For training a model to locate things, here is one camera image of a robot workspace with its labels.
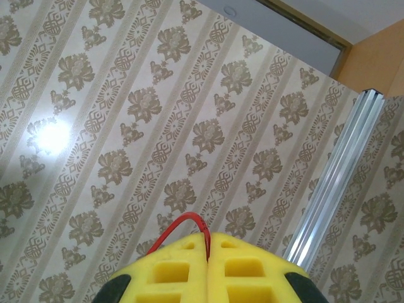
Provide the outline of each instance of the wallpaper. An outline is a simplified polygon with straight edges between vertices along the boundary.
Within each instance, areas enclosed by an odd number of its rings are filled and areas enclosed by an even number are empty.
[[[0,302],[91,302],[185,211],[282,253],[358,93],[192,0],[0,12]],[[402,111],[311,271],[331,302],[403,289]]]

